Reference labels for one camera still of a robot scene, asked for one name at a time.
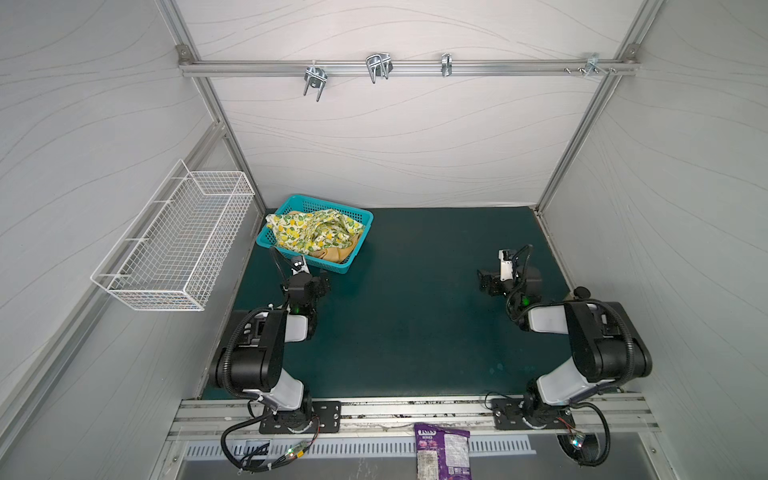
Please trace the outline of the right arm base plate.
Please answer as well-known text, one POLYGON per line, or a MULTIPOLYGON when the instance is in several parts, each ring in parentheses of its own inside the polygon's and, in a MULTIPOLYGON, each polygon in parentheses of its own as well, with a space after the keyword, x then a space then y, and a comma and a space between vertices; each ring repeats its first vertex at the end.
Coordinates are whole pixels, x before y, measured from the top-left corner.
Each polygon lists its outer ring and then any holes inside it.
POLYGON ((570 411, 528 397, 496 397, 489 400, 494 428, 502 431, 565 430, 575 426, 570 411))

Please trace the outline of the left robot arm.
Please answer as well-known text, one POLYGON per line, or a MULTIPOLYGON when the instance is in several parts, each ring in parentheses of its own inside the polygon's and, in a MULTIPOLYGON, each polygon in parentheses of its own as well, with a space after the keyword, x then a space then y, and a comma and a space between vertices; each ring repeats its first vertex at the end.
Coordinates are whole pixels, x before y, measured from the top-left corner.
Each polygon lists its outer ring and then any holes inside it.
POLYGON ((300 430, 312 420, 312 400, 307 387, 285 370, 285 347, 314 336, 317 302, 329 293, 330 281, 298 272, 282 290, 284 303, 277 307, 233 313, 234 329, 211 363, 208 384, 259 403, 277 424, 300 430))

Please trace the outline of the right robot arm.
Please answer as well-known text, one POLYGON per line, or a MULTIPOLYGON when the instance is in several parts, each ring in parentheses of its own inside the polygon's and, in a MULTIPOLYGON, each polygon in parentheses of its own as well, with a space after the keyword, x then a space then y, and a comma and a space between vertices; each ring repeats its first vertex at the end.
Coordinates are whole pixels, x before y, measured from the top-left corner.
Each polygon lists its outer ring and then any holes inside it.
POLYGON ((651 355, 620 303, 598 300, 584 286, 560 302, 542 303, 538 272, 521 267, 479 270, 477 278, 482 292, 505 300, 508 317, 521 330, 568 338, 570 357, 532 380, 513 409, 529 427, 544 429, 564 410, 650 375, 651 355))

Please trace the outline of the lemon print skirt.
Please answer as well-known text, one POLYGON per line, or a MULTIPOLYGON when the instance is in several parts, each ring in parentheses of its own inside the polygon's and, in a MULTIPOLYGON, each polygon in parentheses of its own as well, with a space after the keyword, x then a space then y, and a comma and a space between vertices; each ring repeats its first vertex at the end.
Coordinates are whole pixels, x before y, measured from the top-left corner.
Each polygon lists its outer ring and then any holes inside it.
POLYGON ((305 255, 328 247, 347 247, 354 235, 362 237, 365 232, 363 223, 334 209, 270 214, 266 226, 278 247, 305 255))

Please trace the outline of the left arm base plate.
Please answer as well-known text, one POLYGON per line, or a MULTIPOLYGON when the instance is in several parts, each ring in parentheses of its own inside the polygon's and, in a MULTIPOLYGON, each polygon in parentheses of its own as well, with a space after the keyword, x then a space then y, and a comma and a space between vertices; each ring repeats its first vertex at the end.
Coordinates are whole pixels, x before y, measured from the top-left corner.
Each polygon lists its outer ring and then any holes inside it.
POLYGON ((338 433, 341 428, 340 401, 307 400, 293 411, 269 413, 259 425, 263 435, 338 433))

